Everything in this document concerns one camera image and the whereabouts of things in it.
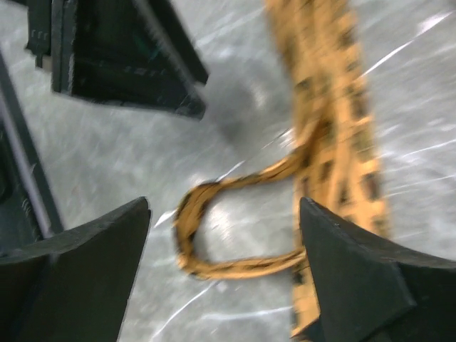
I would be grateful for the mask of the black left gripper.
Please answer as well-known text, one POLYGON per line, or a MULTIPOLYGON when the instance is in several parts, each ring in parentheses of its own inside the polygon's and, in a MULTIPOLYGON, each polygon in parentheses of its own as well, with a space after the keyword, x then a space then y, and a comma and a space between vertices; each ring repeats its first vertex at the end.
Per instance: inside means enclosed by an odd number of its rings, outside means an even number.
POLYGON ((1 59, 1 255, 64 231, 8 66, 1 59))

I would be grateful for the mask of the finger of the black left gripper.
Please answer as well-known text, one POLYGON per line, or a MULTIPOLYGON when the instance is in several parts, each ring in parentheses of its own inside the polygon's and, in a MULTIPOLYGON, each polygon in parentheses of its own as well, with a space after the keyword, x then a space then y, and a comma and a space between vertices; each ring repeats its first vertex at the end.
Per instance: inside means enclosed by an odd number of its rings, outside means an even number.
POLYGON ((51 87, 91 103, 201 119, 209 74, 170 1, 26 1, 28 42, 51 87))

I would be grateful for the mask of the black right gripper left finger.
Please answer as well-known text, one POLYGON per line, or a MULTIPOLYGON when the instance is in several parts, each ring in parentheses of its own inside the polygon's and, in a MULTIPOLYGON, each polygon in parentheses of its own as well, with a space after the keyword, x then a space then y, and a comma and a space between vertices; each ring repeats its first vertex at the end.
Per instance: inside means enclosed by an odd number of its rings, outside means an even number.
POLYGON ((150 219, 139 197, 1 255, 1 340, 117 341, 150 219))

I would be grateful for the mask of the yellow beetle print tie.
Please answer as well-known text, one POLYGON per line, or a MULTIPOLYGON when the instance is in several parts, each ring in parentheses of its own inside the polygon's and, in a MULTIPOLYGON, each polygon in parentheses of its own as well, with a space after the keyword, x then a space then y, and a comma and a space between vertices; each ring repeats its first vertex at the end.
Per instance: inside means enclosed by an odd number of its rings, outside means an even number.
POLYGON ((267 1, 266 14, 292 82, 294 146, 283 159, 242 177, 193 187, 174 218, 177 265, 198 279, 252 279, 291 269, 292 341, 318 318, 306 247, 295 207, 294 249, 279 256, 213 263, 198 258, 194 239, 210 202, 221 192, 292 177, 294 202, 310 197, 338 216, 389 237, 388 202, 368 104, 356 16, 347 1, 267 1))

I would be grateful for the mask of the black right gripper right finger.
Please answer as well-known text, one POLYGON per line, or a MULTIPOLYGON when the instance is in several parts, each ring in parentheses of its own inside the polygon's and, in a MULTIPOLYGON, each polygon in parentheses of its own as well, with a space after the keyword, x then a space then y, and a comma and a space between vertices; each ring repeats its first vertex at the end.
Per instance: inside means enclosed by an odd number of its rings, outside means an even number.
POLYGON ((455 339, 453 260, 379 237, 308 197, 300 229, 320 307, 303 339, 455 339))

